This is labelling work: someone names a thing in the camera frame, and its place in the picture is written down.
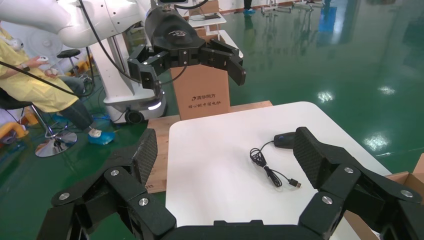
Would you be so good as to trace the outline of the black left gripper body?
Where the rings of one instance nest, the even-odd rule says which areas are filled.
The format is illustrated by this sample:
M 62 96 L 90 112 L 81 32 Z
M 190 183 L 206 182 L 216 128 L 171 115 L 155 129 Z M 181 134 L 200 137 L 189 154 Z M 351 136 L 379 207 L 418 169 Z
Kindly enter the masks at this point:
M 167 52 L 166 64 L 170 67 L 199 65 L 200 49 L 206 41 L 174 9 L 161 6 L 149 11 L 145 31 L 155 53 Z

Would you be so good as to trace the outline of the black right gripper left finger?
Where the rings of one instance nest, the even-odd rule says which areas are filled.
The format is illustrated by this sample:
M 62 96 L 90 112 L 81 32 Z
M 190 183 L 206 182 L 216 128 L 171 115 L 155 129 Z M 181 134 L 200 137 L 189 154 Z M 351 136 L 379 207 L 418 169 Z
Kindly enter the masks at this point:
M 160 240 L 176 228 L 176 218 L 146 189 L 158 156 L 154 129 L 137 143 L 117 149 L 94 174 L 57 192 L 37 238 L 87 240 L 104 219 L 118 214 L 139 240 Z

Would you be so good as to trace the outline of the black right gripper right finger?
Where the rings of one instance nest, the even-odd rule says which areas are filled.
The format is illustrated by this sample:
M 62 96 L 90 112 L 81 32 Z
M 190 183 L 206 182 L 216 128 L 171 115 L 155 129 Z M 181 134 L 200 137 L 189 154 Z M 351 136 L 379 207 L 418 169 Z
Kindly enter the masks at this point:
M 320 142 L 304 126 L 295 131 L 293 154 L 317 190 L 299 226 L 327 240 L 348 211 L 383 240 L 423 239 L 424 206 L 417 191 L 365 168 L 344 148 Z

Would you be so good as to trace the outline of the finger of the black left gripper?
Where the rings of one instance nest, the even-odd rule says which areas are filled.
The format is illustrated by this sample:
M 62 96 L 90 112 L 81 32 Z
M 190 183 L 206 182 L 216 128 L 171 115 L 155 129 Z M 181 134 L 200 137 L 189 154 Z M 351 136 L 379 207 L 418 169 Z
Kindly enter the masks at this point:
M 168 51 L 154 52 L 146 45 L 136 47 L 127 59 L 129 76 L 144 89 L 159 91 L 161 89 L 158 75 L 171 67 Z
M 226 71 L 238 86 L 242 86 L 245 84 L 247 73 L 239 53 L 238 48 L 221 40 L 211 39 L 199 48 L 198 60 L 204 66 Z

